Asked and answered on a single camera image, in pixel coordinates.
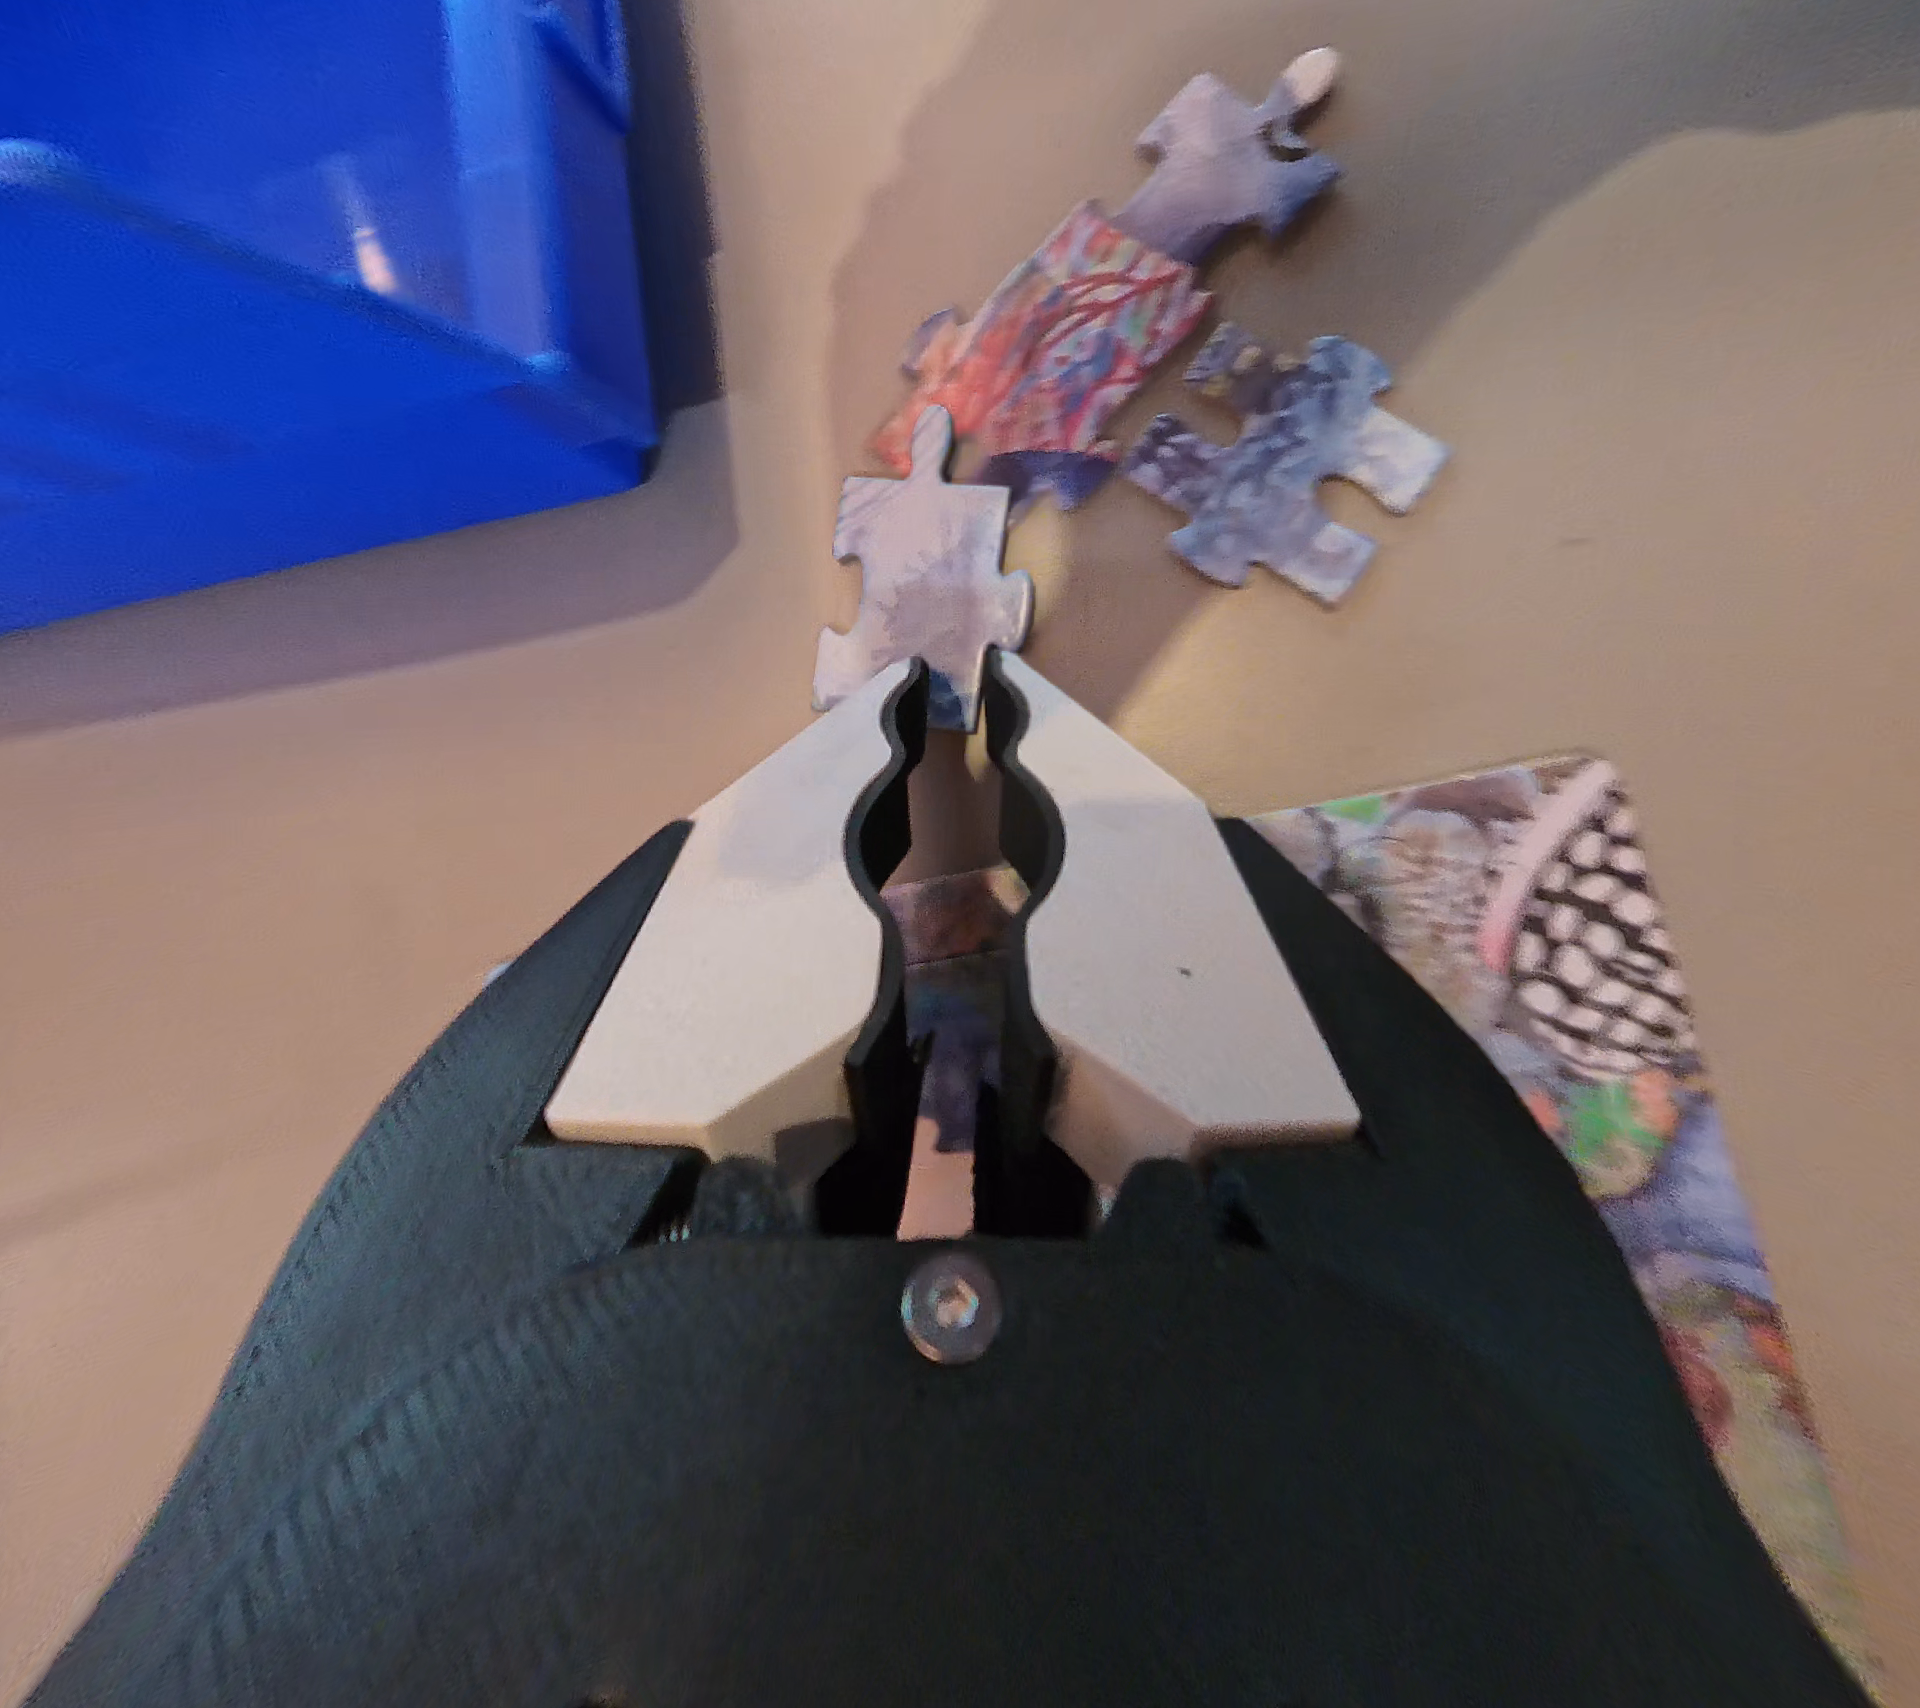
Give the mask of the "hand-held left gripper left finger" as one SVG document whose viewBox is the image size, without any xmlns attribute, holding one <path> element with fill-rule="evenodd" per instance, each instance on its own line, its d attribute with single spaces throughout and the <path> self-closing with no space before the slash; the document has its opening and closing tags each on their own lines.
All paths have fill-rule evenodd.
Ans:
<svg viewBox="0 0 1920 1708">
<path fill-rule="evenodd" d="M 898 1233 L 924 1064 L 881 885 L 925 736 L 927 666 L 887 663 L 675 826 L 553 1138 L 806 1167 L 822 1230 Z"/>
</svg>

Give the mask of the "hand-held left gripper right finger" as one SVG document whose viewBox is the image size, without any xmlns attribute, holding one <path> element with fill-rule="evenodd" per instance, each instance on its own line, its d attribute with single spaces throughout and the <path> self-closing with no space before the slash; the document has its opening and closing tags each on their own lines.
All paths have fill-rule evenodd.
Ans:
<svg viewBox="0 0 1920 1708">
<path fill-rule="evenodd" d="M 1355 1098 L 1211 809 L 1019 656 L 987 656 L 979 711 L 1023 900 L 978 1230 L 1079 1235 L 1092 1193 L 1142 1164 L 1353 1138 Z"/>
</svg>

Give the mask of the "ocean jigsaw puzzle board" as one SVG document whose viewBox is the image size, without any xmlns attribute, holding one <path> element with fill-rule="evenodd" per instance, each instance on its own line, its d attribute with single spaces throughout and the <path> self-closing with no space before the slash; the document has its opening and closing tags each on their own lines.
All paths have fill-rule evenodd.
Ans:
<svg viewBox="0 0 1920 1708">
<path fill-rule="evenodd" d="M 1251 828 L 1448 1010 L 1555 1143 L 1744 1517 L 1882 1704 L 1828 1458 L 1617 767 L 1523 759 Z"/>
</svg>

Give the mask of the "light blue puzzle piece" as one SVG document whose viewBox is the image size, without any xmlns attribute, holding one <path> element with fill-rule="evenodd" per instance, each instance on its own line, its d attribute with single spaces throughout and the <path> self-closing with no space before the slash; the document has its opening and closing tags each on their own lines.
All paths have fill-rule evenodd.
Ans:
<svg viewBox="0 0 1920 1708">
<path fill-rule="evenodd" d="M 925 1048 L 906 989 L 906 935 L 883 891 L 912 848 L 908 786 L 932 736 L 982 728 L 987 669 L 1034 623 L 1029 575 L 1004 565 L 1009 490 L 949 475 L 953 419 L 927 405 L 908 431 L 904 475 L 853 474 L 834 510 L 832 556 L 856 565 L 848 627 L 820 633 L 812 701 L 848 725 L 842 814 L 825 834 L 827 876 L 874 940 L 870 1000 L 851 1018 L 842 1084 L 853 1146 L 910 1159 Z"/>
</svg>

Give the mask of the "pale blue purple puzzle piece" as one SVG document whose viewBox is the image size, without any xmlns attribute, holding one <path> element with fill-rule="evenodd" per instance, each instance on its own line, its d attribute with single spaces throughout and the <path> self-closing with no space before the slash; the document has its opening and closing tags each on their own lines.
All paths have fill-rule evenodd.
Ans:
<svg viewBox="0 0 1920 1708">
<path fill-rule="evenodd" d="M 1288 355 L 1222 322 L 1182 383 L 1223 408 L 1235 437 L 1220 444 L 1158 414 L 1116 472 L 1182 515 L 1165 545 L 1222 588 L 1238 590 L 1262 568 L 1317 606 L 1338 606 L 1377 543 L 1331 520 L 1322 485 L 1355 487 L 1403 515 L 1451 455 L 1444 440 L 1380 403 L 1393 375 L 1380 354 L 1341 333 L 1313 335 Z"/>
</svg>

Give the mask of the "joined pink coral puzzle pieces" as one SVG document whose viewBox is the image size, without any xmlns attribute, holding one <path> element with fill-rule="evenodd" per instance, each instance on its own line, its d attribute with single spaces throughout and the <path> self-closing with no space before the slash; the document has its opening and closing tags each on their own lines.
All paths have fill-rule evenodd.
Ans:
<svg viewBox="0 0 1920 1708">
<path fill-rule="evenodd" d="M 904 475 L 916 422 L 939 408 L 976 479 L 1014 505 L 1095 493 L 1117 463 L 1108 422 L 1209 309 L 1203 257 L 1241 230 L 1279 237 L 1340 180 L 1300 131 L 1340 71 L 1319 44 L 1259 98 L 1211 71 L 1185 80 L 1138 133 L 1145 171 L 1122 206 L 1075 203 L 972 312 L 910 338 L 906 396 L 870 437 L 877 467 Z"/>
</svg>

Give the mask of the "blue plastic bin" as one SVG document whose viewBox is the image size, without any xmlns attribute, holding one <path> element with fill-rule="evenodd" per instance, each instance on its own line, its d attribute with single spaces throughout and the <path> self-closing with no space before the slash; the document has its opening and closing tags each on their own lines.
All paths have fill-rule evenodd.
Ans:
<svg viewBox="0 0 1920 1708">
<path fill-rule="evenodd" d="M 1 0 L 1 627 L 617 496 L 720 390 L 682 0 Z"/>
</svg>

